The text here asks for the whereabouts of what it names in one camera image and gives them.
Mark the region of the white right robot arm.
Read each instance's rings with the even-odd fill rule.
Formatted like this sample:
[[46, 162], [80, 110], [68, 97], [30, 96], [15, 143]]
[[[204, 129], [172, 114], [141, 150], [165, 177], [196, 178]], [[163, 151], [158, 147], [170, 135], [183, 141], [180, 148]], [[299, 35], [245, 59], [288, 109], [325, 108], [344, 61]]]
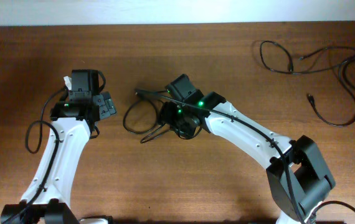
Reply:
[[161, 120], [190, 139], [196, 131], [219, 136], [248, 154], [266, 171], [272, 198], [281, 210], [278, 223], [313, 223], [314, 211], [336, 183], [316, 143], [292, 140], [246, 117], [216, 92], [204, 95], [182, 74], [166, 91], [171, 95]]

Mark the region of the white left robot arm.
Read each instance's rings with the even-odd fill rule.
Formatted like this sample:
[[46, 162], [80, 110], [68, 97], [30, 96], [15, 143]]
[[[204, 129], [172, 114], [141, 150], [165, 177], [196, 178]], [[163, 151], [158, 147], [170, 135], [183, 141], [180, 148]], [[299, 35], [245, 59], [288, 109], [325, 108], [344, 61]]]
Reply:
[[106, 79], [99, 70], [72, 70], [65, 85], [54, 95], [58, 102], [50, 120], [31, 123], [49, 127], [49, 138], [35, 176], [21, 201], [5, 205], [1, 223], [109, 223], [105, 218], [79, 220], [70, 198], [78, 162], [89, 140], [99, 136], [97, 123], [116, 114]]

